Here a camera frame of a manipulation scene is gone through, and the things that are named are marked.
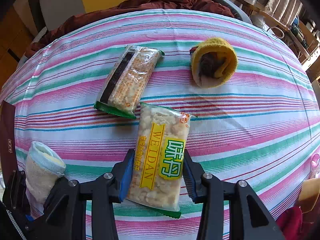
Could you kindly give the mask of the beige blue sock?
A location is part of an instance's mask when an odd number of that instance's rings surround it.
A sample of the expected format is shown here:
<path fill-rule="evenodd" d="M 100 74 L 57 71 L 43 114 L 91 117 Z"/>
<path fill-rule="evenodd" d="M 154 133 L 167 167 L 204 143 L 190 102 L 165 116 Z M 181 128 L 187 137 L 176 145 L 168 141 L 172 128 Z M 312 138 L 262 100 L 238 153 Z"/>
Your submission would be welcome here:
<path fill-rule="evenodd" d="M 55 182 L 65 175 L 66 165 L 47 145 L 33 141 L 25 164 L 26 186 L 38 203 L 44 204 Z"/>

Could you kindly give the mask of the yellow label snack packet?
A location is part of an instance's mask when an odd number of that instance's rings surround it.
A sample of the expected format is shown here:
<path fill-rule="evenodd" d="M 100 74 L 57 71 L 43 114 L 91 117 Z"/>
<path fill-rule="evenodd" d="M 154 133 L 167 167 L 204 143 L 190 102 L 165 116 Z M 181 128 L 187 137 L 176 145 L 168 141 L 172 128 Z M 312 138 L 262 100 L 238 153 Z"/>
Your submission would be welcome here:
<path fill-rule="evenodd" d="M 184 150 L 194 115 L 140 104 L 140 120 L 127 199 L 180 218 Z"/>

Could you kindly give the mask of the orange corn snack packet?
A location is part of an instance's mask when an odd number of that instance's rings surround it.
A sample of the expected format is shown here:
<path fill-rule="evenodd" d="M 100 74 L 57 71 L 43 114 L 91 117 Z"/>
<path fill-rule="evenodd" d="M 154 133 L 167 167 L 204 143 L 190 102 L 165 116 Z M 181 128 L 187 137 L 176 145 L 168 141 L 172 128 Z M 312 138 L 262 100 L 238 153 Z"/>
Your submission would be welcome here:
<path fill-rule="evenodd" d="M 135 110 L 149 78 L 164 52 L 149 47 L 128 45 L 108 74 L 94 108 L 128 119 Z"/>

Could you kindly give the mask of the yellow sock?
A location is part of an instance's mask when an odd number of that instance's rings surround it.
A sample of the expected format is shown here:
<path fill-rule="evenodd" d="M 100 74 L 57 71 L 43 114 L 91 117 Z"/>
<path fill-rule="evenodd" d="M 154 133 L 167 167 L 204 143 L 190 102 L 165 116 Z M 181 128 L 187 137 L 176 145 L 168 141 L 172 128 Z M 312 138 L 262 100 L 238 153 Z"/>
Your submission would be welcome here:
<path fill-rule="evenodd" d="M 201 88 L 218 87 L 235 73 L 238 58 L 223 38 L 211 37 L 189 50 L 193 80 Z"/>

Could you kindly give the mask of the dark red booklet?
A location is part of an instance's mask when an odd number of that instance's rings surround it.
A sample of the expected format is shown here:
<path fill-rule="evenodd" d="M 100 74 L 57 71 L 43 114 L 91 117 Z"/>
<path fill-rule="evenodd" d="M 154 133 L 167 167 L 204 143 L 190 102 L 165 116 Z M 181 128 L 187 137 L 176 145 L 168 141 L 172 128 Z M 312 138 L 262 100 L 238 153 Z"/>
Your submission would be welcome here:
<path fill-rule="evenodd" d="M 4 185 L 7 186 L 11 174 L 18 170 L 15 150 L 15 106 L 6 101 L 1 103 L 1 168 Z"/>

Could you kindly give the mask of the wooden side desk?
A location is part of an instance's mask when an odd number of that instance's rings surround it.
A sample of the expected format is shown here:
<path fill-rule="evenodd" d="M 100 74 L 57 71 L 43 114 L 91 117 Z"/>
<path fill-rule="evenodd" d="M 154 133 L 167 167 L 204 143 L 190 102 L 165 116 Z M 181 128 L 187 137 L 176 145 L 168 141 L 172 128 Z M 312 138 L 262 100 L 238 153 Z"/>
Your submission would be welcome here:
<path fill-rule="evenodd" d="M 310 21 L 303 22 L 303 6 L 294 22 L 287 27 L 264 12 L 264 7 L 258 0 L 234 1 L 242 7 L 254 25 L 273 32 L 286 42 L 305 69 L 308 69 L 316 62 L 319 57 L 319 40 L 317 39 L 317 34 L 312 33 L 315 25 L 312 23 L 308 26 Z"/>

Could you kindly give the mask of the right pink curtain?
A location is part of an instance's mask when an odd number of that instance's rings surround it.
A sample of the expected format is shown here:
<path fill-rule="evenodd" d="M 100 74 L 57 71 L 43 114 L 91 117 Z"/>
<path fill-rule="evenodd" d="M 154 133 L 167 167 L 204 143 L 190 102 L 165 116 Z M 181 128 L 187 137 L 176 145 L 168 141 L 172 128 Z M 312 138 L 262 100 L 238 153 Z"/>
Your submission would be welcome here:
<path fill-rule="evenodd" d="M 300 0 L 258 0 L 264 12 L 289 27 L 302 8 Z"/>

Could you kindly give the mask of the maroon blanket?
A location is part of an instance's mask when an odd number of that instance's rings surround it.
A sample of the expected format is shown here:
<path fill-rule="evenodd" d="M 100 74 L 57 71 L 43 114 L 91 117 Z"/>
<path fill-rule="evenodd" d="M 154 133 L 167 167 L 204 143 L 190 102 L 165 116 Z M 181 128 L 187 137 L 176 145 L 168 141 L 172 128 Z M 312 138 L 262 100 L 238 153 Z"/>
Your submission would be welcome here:
<path fill-rule="evenodd" d="M 31 58 L 37 51 L 41 50 L 54 40 L 90 23 L 128 12 L 149 9 L 186 9 L 211 12 L 231 18 L 235 17 L 235 14 L 232 13 L 232 10 L 227 6 L 212 0 L 126 0 L 115 7 L 71 16 L 58 28 L 47 31 L 39 41 L 32 43 L 26 49 L 25 56 Z"/>

